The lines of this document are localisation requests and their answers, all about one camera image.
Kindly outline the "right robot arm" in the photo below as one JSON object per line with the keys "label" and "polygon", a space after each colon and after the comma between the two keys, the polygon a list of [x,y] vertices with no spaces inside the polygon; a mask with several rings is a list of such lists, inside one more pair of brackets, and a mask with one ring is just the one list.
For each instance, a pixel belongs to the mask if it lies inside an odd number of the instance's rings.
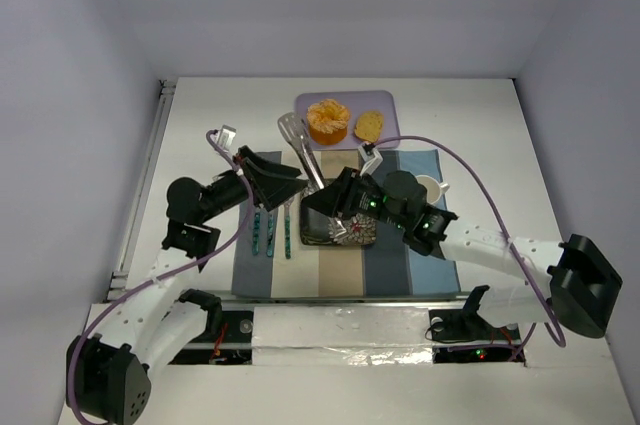
{"label": "right robot arm", "polygon": [[364,215],[393,225],[414,252],[465,262],[520,279],[512,288],[478,285],[464,306],[499,328],[516,323],[558,324],[587,338],[606,333],[622,278],[588,237],[565,242],[510,238],[463,221],[427,201],[428,191],[406,171],[382,183],[346,167],[337,179],[302,201],[326,217],[347,220]]}

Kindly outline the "slice of bread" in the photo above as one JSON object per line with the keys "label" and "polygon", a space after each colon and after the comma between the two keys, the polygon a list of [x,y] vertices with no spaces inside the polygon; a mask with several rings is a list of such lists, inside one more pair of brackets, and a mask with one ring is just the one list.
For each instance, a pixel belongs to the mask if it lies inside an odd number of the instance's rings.
{"label": "slice of bread", "polygon": [[381,112],[366,111],[358,117],[354,135],[362,141],[376,142],[383,131],[384,121],[384,115]]}

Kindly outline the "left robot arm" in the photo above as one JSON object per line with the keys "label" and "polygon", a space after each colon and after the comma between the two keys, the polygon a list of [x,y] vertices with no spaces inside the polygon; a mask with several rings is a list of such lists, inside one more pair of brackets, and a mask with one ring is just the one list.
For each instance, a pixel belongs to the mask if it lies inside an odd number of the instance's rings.
{"label": "left robot arm", "polygon": [[219,297],[197,289],[207,263],[307,185],[295,167],[248,147],[227,156],[211,184],[182,177],[168,187],[166,236],[144,279],[112,302],[67,351],[66,403],[82,424],[133,424],[153,382],[193,339],[222,332]]}

